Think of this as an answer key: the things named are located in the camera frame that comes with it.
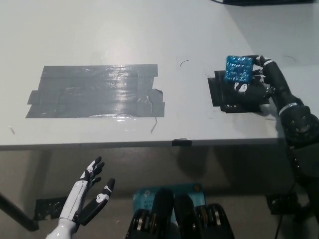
black stand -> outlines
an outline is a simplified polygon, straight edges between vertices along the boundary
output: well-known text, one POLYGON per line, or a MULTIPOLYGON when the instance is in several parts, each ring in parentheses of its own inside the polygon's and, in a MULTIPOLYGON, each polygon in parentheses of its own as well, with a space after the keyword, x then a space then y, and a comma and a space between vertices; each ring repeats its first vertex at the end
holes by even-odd
POLYGON ((224 0, 224 4, 236 6, 252 6, 252 5, 278 5, 278 4, 297 4, 310 3, 314 0, 224 0))
POLYGON ((18 208, 15 204, 5 198, 1 193, 0 210, 4 211, 8 216, 14 219, 29 232, 33 232, 39 229, 37 221, 29 218, 20 208, 18 208))

robotic arm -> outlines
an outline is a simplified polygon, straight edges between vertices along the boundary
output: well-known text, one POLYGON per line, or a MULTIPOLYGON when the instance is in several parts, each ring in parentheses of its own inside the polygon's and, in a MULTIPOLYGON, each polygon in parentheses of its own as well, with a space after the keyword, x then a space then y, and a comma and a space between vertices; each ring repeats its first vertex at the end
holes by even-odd
POLYGON ((101 160, 101 157, 95 159, 75 182, 61 212, 58 226, 46 239, 71 239, 80 225, 87 225, 107 204, 115 184, 113 178, 108 181, 102 192, 82 209, 88 190, 101 181, 101 177, 95 177, 101 173, 104 166, 101 160))
POLYGON ((273 99, 295 178, 306 190, 319 223, 319 120, 301 99, 291 93, 283 73, 273 60, 258 55, 247 57, 253 58, 260 69, 253 72, 253 80, 245 86, 245 91, 240 90, 243 83, 232 83, 230 88, 242 104, 273 99))

floor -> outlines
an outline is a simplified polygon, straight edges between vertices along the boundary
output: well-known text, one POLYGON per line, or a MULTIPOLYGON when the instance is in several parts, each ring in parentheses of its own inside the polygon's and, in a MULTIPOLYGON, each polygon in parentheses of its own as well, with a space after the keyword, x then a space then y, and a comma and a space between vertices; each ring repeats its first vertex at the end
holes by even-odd
MULTIPOLYGON (((270 215, 266 194, 286 192, 293 178, 283 153, 274 145, 219 147, 157 147, 0 152, 0 191, 33 216, 36 199, 65 196, 96 157, 106 165, 102 182, 89 192, 94 197, 109 177, 116 187, 108 205, 76 239, 122 239, 132 218, 132 193, 145 186, 200 182, 208 203, 220 203, 237 239, 274 238, 278 217, 270 215)), ((302 204, 307 197, 296 188, 302 204)), ((43 239, 57 220, 40 222, 29 233, 0 212, 1 238, 43 239)), ((279 239, 318 238, 314 218, 302 225, 284 217, 279 239)))

blue textured block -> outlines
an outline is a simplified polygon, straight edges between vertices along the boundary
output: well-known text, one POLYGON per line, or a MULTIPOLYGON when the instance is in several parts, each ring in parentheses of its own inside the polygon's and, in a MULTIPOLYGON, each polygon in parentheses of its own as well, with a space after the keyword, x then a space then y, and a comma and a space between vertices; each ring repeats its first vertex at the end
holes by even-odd
POLYGON ((227 56, 224 80, 226 82, 249 83, 252 78, 253 67, 253 58, 242 56, 227 56))

black tape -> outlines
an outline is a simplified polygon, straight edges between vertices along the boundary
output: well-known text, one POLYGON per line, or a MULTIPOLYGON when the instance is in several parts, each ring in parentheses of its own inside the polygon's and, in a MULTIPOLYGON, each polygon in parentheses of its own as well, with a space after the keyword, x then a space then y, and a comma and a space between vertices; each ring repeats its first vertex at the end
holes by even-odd
POLYGON ((172 146, 191 146, 192 140, 188 140, 187 138, 176 138, 171 142, 172 146))
POLYGON ((66 199, 67 197, 36 200, 33 219, 42 221, 47 216, 51 219, 59 218, 66 199))

